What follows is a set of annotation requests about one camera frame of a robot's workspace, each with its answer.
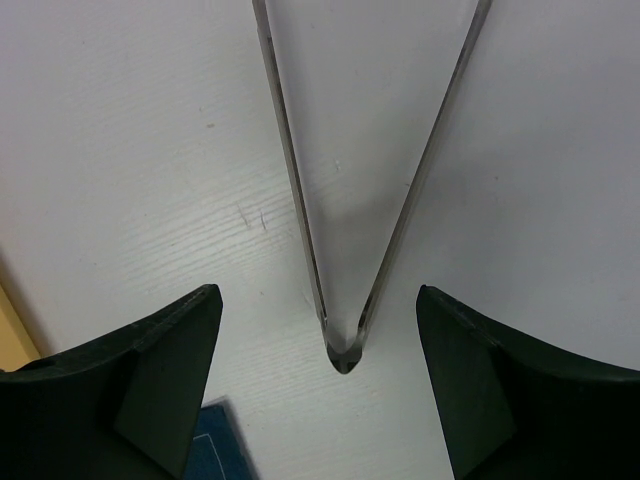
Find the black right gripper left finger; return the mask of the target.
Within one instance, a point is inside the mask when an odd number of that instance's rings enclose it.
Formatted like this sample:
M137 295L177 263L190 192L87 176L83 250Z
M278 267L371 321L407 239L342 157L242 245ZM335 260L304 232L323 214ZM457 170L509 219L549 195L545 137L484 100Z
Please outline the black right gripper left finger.
M4 479L179 479L218 338L205 284L154 314L1 375Z

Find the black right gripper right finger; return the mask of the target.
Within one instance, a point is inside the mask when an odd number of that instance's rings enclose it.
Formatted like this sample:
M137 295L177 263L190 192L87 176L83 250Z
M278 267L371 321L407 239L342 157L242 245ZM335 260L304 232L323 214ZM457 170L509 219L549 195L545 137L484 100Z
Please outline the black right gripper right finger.
M419 336L457 479L636 479L639 373L563 350L433 286Z

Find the metal tongs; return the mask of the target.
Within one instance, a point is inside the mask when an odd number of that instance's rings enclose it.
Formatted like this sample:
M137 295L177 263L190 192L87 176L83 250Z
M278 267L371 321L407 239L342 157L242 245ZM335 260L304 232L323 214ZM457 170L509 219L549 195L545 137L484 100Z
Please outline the metal tongs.
M286 109L281 77L279 73L273 35L269 24L267 3L254 1L252 3L255 15L258 40L262 59L271 93L271 99L277 120L278 132L284 153L296 218L301 233L303 252L311 284L316 317L320 323L326 354L334 369L347 375L353 371L363 356L364 346L371 330L377 306L388 283L390 272L403 242L409 221L412 217L422 187L426 182L432 164L444 139L444 133L450 122L458 91L463 83L467 67L474 53L481 32L491 11L491 1L478 1L470 22L469 29L458 55L455 68L451 74L447 89L439 106L426 145L421 154L416 172L409 184L402 208L397 217L394 229L384 251L384 256L377 270L372 287L368 293L363 309L359 316L357 331L351 344L343 349L337 347L334 331L329 327L329 315L325 302L325 295L321 282L320 268L315 252L309 214L306 207L303 183L296 158L291 123Z

